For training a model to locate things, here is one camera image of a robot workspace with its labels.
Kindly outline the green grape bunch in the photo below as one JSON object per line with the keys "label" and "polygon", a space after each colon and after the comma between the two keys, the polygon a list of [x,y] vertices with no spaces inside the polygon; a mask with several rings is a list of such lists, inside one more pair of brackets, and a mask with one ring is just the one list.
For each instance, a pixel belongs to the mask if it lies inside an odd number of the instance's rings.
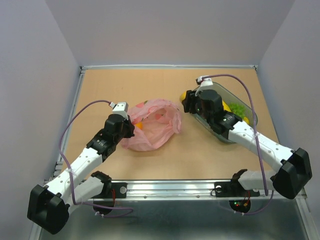
{"label": "green grape bunch", "polygon": [[242,119],[246,116],[246,108],[244,105],[231,102],[228,106],[232,113],[241,117]]}

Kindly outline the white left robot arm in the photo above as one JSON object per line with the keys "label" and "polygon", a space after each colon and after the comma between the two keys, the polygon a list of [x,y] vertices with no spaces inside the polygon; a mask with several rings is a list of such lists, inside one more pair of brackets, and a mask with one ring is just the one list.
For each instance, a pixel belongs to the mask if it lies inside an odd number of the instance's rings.
{"label": "white left robot arm", "polygon": [[111,177],[94,169],[116,150],[123,138],[133,137],[134,129],[126,113],[109,115],[104,127],[70,166],[44,186],[36,185],[31,190],[27,218],[55,235],[79,205],[88,204],[95,196],[113,197]]}

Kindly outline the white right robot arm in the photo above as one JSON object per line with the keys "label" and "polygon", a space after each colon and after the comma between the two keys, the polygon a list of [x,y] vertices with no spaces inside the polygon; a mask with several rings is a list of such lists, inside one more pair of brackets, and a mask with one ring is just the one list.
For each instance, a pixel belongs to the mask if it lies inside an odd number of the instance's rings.
{"label": "white right robot arm", "polygon": [[233,194],[267,189],[275,190],[287,199],[294,199],[312,178],[310,157],[306,150],[290,149],[255,132],[240,116],[224,109],[222,97],[215,90],[188,90],[179,99],[184,112],[199,116],[216,135],[245,147],[272,168],[271,174],[241,170],[230,182]]}

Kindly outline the pink plastic bag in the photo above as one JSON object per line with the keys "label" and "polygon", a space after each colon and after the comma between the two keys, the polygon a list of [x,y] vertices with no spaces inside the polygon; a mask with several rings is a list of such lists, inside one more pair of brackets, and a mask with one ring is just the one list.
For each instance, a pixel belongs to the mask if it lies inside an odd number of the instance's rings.
{"label": "pink plastic bag", "polygon": [[[154,151],[182,130],[181,111],[170,100],[146,100],[131,107],[128,115],[134,125],[134,136],[120,141],[124,149],[138,152]],[[143,129],[135,127],[138,122],[142,122]]]}

